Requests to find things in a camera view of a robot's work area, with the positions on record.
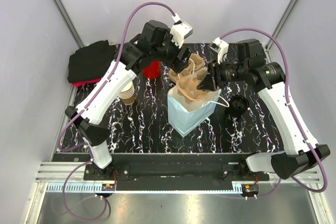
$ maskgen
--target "folded black fabric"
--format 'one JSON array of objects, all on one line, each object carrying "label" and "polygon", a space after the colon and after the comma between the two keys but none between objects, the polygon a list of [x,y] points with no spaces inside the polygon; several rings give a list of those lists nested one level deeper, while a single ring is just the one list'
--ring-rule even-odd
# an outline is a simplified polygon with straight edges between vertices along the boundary
[{"label": "folded black fabric", "polygon": [[102,78],[116,50],[116,46],[110,46],[107,40],[78,49],[69,59],[68,81],[75,83]]}]

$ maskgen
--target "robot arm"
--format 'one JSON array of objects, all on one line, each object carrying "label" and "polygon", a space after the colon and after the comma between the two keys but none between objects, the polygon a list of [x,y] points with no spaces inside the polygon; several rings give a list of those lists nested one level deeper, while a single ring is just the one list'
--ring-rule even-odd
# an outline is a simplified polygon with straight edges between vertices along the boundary
[{"label": "robot arm", "polygon": [[[269,109],[284,143],[285,151],[279,153],[256,153],[245,160],[244,172],[272,172],[280,178],[287,179],[295,174],[304,172],[316,166],[317,162],[307,146],[309,142],[319,155],[325,159],[330,155],[327,145],[319,145],[316,138],[308,130],[291,95],[290,104],[297,115],[308,141],[302,139],[295,120],[287,107],[285,99],[285,74],[276,62],[266,63],[265,52],[261,43],[256,39],[238,42],[237,53],[239,63],[219,63],[218,60],[208,66],[208,75],[199,84],[199,89],[214,90],[226,81],[246,81],[252,85]],[[211,47],[224,54],[229,54],[228,47],[223,41],[216,39]]]},{"label": "robot arm", "polygon": [[99,125],[106,110],[119,92],[151,62],[161,61],[177,73],[187,67],[191,50],[183,46],[183,42],[191,34],[192,27],[180,20],[176,20],[171,29],[162,22],[147,22],[141,34],[123,45],[121,59],[114,74],[108,78],[115,67],[115,61],[84,101],[76,108],[67,107],[65,114],[70,119],[82,111],[73,124],[89,145],[98,169],[105,169],[112,161],[106,141],[110,131]]}]

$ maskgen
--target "stack of paper cups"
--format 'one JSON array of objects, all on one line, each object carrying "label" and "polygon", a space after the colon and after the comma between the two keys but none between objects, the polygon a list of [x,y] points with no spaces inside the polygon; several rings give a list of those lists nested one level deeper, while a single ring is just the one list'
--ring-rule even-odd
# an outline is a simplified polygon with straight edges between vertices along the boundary
[{"label": "stack of paper cups", "polygon": [[119,93],[119,98],[126,105],[131,105],[135,101],[134,85],[129,82]]}]

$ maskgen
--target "red cup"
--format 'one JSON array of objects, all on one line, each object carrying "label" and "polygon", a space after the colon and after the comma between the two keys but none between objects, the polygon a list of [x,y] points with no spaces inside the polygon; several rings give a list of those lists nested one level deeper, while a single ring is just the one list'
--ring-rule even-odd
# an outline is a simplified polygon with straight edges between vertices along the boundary
[{"label": "red cup", "polygon": [[143,76],[149,79],[154,79],[158,77],[160,75],[160,72],[161,69],[159,61],[153,61],[148,68],[142,69]]}]

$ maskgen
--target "black marble table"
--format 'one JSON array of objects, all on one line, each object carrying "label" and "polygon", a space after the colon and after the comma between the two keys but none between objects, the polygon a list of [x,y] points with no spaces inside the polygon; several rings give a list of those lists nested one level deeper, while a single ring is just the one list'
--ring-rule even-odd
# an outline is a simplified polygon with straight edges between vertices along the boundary
[{"label": "black marble table", "polygon": [[[189,44],[206,62],[216,56],[208,44]],[[227,62],[235,56],[229,55]],[[225,108],[217,106],[214,114],[182,138],[168,123],[167,93],[174,86],[169,69],[161,66],[161,75],[147,79],[142,75],[134,80],[136,100],[124,105],[119,99],[109,107],[101,125],[111,131],[108,147],[112,153],[230,153],[278,152],[283,144],[268,109],[253,89],[244,82],[230,82],[222,88],[222,96],[229,100],[240,94],[250,108],[239,120],[225,117]],[[77,105],[94,88],[86,84],[78,88],[74,105]],[[62,146],[69,148],[82,142],[74,127],[69,128]],[[86,152],[79,148],[73,152]]]}]

